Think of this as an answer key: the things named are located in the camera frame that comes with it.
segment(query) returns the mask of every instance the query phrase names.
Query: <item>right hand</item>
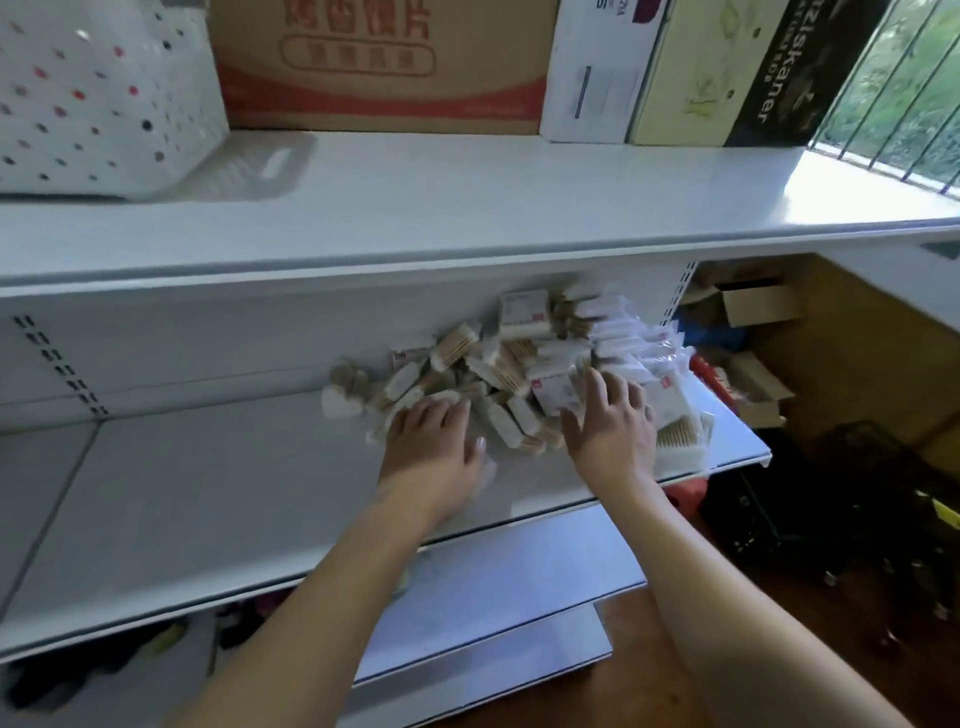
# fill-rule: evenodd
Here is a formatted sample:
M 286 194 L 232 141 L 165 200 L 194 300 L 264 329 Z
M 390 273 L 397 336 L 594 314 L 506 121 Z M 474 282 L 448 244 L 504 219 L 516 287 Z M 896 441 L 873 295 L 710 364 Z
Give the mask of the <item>right hand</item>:
M 657 429 L 643 388 L 622 376 L 587 369 L 587 414 L 582 427 L 569 411 L 561 413 L 566 448 L 593 494 L 612 497 L 650 488 L 654 480 Z

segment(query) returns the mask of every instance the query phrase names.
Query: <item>green foliage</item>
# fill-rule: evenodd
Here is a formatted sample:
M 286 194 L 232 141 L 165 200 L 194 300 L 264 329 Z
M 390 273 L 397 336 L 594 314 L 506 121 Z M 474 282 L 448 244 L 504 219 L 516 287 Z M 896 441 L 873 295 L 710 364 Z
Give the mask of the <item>green foliage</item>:
M 916 174 L 947 182 L 960 169 L 958 38 L 960 0 L 941 0 L 939 5 L 936 0 L 900 0 L 827 119 L 821 141 L 841 147 L 849 142 L 850 152 L 867 158 L 879 153 L 879 161 L 903 169 L 917 162 Z M 890 83 L 877 96 L 888 77 Z

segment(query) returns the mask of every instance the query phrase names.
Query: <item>yellow object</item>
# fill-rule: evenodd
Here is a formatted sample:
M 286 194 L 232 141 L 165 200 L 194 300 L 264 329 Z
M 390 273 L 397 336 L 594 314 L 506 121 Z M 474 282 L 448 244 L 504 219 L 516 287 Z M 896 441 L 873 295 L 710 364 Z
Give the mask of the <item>yellow object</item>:
M 936 498 L 933 499 L 933 509 L 937 512 L 938 519 L 960 531 L 960 513 L 945 506 Z

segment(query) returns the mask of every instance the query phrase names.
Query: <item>open cardboard box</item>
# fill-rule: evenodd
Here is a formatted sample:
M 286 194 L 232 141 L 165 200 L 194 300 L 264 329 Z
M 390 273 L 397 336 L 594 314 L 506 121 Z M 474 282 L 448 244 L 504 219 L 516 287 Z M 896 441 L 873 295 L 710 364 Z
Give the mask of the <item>open cardboard box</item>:
M 736 414 L 750 429 L 782 427 L 780 403 L 794 396 L 753 352 L 732 354 L 724 364 L 731 386 L 746 396 L 734 397 Z
M 691 283 L 680 305 L 688 306 L 687 314 L 704 327 L 716 326 L 724 320 L 732 327 L 751 327 L 791 321 L 802 315 L 796 291 L 782 283 L 736 285 L 726 289 Z

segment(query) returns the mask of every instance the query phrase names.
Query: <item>forearm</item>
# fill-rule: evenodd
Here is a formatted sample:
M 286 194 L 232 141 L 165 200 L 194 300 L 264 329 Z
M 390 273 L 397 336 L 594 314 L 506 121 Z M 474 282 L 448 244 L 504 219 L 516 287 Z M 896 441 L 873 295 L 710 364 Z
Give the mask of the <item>forearm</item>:
M 652 480 L 617 490 L 604 505 L 720 725 L 909 725 L 708 543 Z
M 403 503 L 368 508 L 172 728 L 332 726 L 428 529 Z

